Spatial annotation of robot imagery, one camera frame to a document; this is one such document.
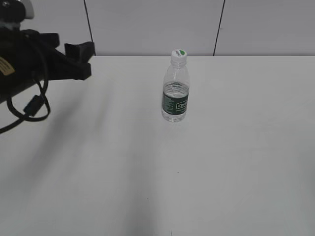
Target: panel seam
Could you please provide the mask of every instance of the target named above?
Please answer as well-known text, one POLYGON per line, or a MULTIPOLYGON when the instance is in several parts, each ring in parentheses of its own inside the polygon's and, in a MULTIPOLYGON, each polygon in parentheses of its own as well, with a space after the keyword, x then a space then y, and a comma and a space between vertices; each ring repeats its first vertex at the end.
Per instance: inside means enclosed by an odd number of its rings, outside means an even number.
POLYGON ((216 54, 217 43, 218 43, 219 33, 220 33, 220 29, 221 29, 221 22, 222 22, 222 16, 223 16, 224 7, 225 7, 225 0, 223 0, 223 6, 222 6, 220 21, 219 21, 219 27, 218 27, 218 32, 217 32, 217 38, 216 38, 215 48, 214 48, 214 50, 213 50, 213 56, 215 56, 215 54, 216 54))

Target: white wall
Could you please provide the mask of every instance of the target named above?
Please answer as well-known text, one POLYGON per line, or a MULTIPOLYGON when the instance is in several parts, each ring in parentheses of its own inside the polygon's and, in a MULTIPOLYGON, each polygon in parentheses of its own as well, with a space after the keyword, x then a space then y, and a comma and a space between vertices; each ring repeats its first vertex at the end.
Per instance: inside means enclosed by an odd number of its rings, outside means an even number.
POLYGON ((88 0, 99 55, 212 55, 222 0, 88 0))
MULTIPOLYGON (((83 0, 33 0, 23 29, 90 40, 83 0)), ((212 55, 223 0, 87 0, 98 55, 212 55)), ((226 0, 216 55, 314 55, 314 0, 226 0)))
POLYGON ((314 55, 314 0, 226 0, 216 55, 314 55))
POLYGON ((35 18, 22 22, 22 29, 40 33, 58 33, 64 44, 79 44, 90 40, 89 27, 83 1, 81 0, 31 0, 35 18))

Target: green bottle label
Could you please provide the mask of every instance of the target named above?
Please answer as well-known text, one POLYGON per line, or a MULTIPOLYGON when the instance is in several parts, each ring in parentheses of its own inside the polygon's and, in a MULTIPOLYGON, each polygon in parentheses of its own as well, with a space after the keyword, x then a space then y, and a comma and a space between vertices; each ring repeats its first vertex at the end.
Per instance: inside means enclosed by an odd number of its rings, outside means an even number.
POLYGON ((180 115, 187 109, 188 95, 181 98, 173 98, 163 93, 162 108, 171 115, 180 115))

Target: black cable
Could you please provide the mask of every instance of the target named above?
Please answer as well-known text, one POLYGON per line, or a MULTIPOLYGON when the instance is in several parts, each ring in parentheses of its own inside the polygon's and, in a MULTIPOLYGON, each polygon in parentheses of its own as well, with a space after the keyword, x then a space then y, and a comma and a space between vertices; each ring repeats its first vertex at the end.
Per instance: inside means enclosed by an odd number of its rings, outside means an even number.
POLYGON ((33 48, 33 50, 35 50, 37 52, 37 54, 39 55, 40 60, 42 62, 42 65, 43 65, 43 69, 44 69, 44 85, 43 85, 43 87, 41 86, 40 82, 37 79, 33 78, 33 80, 38 85, 41 98, 43 99, 44 104, 47 108, 47 115, 45 115, 43 117, 39 117, 39 118, 31 118, 28 113, 25 113, 25 114, 20 113, 13 106, 12 96, 11 96, 7 99, 8 109, 15 116, 17 116, 19 119, 16 120, 15 122, 11 123, 10 125, 7 125, 6 127, 0 128, 0 134, 13 129, 14 127, 18 126, 19 124, 21 124, 24 121, 31 121, 31 122, 42 121, 42 120, 46 119, 50 115, 50 112, 51 112, 50 105, 49 105, 49 102, 48 102, 47 97, 46 97, 46 91, 47 91, 48 82, 49 82, 49 73, 48 73, 48 65, 47 65, 45 56, 42 54, 41 50, 35 44, 33 44, 28 38, 26 38, 26 41, 33 48))
POLYGON ((38 118, 32 118, 30 117, 29 114, 22 114, 20 113, 12 104, 12 97, 8 98, 7 101, 6 101, 6 104, 8 106, 8 109, 10 110, 10 112, 15 115, 16 117, 20 118, 20 119, 23 119, 25 121, 29 121, 29 122, 38 122, 38 121, 43 121, 45 120, 51 110, 50 110, 50 106, 49 106, 49 102, 47 100, 47 97, 46 97, 46 91, 47 91, 47 88, 48 88, 48 81, 49 81, 49 74, 48 74, 48 65, 47 65, 47 62, 46 62, 46 59, 45 59, 45 56, 43 55, 43 53, 41 52, 41 50, 35 45, 33 44, 30 40, 26 39, 27 43, 33 48, 33 50, 35 50, 37 52, 37 54, 39 55, 40 59, 41 59, 41 62, 42 62, 42 65, 43 65, 43 69, 44 69, 44 85, 43 87, 41 87, 41 84, 39 81, 37 81, 36 79, 33 78, 34 82, 38 85, 39 87, 39 90, 40 90, 40 94, 41 94, 41 97, 42 99, 44 100, 44 104, 47 108, 47 115, 43 116, 43 117, 38 117, 38 118))

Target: water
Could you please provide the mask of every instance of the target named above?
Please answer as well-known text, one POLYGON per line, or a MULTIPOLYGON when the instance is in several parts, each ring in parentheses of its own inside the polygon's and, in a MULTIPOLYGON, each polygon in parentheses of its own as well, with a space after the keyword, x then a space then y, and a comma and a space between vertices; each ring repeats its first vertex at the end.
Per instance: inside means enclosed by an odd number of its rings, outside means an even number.
MULTIPOLYGON (((170 82, 164 85, 163 93, 171 98, 183 98, 189 94, 189 87, 181 82, 170 82)), ((170 122, 179 122, 185 118, 186 110, 180 115, 171 115, 162 109, 162 115, 170 122)))

